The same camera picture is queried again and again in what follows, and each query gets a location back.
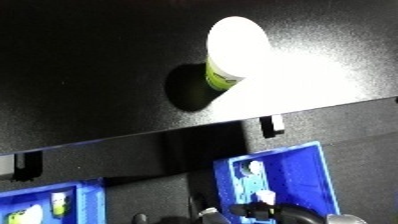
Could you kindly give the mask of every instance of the blue plastic box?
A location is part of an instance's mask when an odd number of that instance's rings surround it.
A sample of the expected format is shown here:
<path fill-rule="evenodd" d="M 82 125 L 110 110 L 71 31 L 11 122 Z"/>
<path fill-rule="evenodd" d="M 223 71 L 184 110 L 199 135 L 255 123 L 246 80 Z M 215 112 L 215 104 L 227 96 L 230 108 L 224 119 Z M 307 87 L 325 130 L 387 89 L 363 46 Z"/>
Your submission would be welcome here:
<path fill-rule="evenodd" d="M 102 179 L 0 193 L 0 223 L 105 224 Z"/>
<path fill-rule="evenodd" d="M 256 161 L 251 174 L 247 164 Z M 232 215 L 232 204 L 258 201 L 256 192 L 276 192 L 276 203 L 291 203 L 321 215 L 340 214 L 319 142 L 277 148 L 256 154 L 216 161 L 214 171 L 223 214 L 233 224 L 259 222 Z"/>

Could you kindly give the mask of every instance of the gray surface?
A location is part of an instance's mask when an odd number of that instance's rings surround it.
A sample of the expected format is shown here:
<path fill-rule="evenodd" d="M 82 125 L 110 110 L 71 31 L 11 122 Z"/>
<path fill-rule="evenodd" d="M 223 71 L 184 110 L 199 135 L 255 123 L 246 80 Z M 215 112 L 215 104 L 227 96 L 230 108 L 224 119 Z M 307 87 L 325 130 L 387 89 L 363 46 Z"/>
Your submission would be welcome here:
<path fill-rule="evenodd" d="M 0 154 L 398 95 L 396 0 L 0 7 Z M 232 15 L 264 28 L 273 61 L 263 80 L 214 99 L 203 76 L 206 36 Z"/>

